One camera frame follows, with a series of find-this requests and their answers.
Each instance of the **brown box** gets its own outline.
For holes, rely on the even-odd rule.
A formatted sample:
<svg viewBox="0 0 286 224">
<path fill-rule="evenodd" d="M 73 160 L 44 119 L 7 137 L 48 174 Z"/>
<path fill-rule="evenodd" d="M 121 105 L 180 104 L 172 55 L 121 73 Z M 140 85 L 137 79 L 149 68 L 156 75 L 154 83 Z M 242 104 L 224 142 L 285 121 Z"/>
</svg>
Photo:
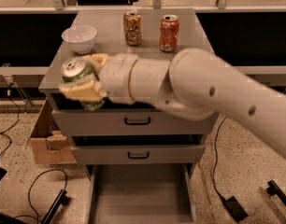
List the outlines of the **brown box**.
<svg viewBox="0 0 286 224">
<path fill-rule="evenodd" d="M 76 163 L 67 137 L 62 136 L 51 114 L 48 100 L 43 104 L 30 136 L 30 143 L 37 164 Z"/>
</svg>

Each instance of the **concrete floor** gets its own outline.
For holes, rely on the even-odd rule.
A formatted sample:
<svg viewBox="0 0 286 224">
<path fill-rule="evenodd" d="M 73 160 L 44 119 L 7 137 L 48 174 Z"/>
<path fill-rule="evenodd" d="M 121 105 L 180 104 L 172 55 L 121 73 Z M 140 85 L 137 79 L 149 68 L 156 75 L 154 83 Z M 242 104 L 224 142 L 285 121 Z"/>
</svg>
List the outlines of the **concrete floor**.
<svg viewBox="0 0 286 224">
<path fill-rule="evenodd" d="M 3 111 L 0 105 L 0 132 L 16 120 L 15 106 Z M 28 189 L 35 178 L 49 169 L 59 168 L 67 172 L 67 194 L 71 198 L 68 206 L 61 206 L 52 223 L 83 223 L 88 207 L 90 181 L 83 168 L 76 164 L 35 164 L 28 138 L 34 128 L 38 113 L 20 114 L 19 123 L 7 132 L 13 139 L 12 146 L 0 158 L 0 167 L 7 175 L 0 181 L 0 212 L 16 217 L 36 214 L 28 203 Z M 193 202 L 198 223 L 235 223 L 224 209 L 212 182 L 215 162 L 213 142 L 218 121 L 207 137 L 206 152 L 196 165 L 191 179 Z M 7 140 L 0 136 L 0 151 Z M 227 118 L 222 125 L 217 141 L 219 162 L 216 169 L 216 184 L 226 198 L 235 196 L 248 213 L 240 223 L 286 223 L 286 207 L 278 197 L 266 193 L 267 182 L 274 180 L 286 193 L 286 160 L 271 150 L 252 133 L 237 122 Z M 51 203 L 64 186 L 60 172 L 48 173 L 39 178 L 31 192 L 31 200 L 40 217 L 48 211 Z M 36 223 L 22 217 L 26 223 Z"/>
</svg>

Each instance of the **bowl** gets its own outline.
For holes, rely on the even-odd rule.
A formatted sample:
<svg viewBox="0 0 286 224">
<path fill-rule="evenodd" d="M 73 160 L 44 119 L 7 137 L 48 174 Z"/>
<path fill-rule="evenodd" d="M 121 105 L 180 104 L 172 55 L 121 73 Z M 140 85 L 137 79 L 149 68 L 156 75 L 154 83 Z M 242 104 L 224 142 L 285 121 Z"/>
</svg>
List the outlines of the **bowl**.
<svg viewBox="0 0 286 224">
<path fill-rule="evenodd" d="M 86 54 L 93 49 L 96 36 L 97 30 L 94 27 L 77 25 L 63 31 L 62 40 L 76 53 Z"/>
</svg>

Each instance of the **black power brick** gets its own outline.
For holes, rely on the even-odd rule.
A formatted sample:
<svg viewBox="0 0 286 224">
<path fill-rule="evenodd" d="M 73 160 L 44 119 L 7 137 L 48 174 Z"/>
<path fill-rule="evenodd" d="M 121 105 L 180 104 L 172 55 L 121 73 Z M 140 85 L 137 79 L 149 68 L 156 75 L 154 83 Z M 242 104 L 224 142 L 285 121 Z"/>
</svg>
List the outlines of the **black power brick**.
<svg viewBox="0 0 286 224">
<path fill-rule="evenodd" d="M 248 216 L 244 208 L 240 205 L 234 196 L 228 200 L 225 200 L 223 204 L 236 222 L 241 221 Z"/>
</svg>

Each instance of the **drawer handle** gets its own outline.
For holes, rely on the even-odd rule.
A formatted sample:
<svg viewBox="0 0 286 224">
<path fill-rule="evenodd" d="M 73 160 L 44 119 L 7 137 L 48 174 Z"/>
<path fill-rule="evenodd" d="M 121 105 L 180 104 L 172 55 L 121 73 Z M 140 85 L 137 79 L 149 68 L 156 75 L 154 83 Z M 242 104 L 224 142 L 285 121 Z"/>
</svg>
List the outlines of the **drawer handle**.
<svg viewBox="0 0 286 224">
<path fill-rule="evenodd" d="M 144 154 L 132 154 L 131 152 L 127 152 L 127 157 L 131 160 L 144 160 L 147 159 L 149 156 L 149 152 L 146 152 Z"/>
<path fill-rule="evenodd" d="M 148 117 L 147 120 L 138 121 L 138 120 L 129 120 L 124 118 L 124 123 L 126 125 L 149 125 L 151 123 L 151 117 Z"/>
</svg>

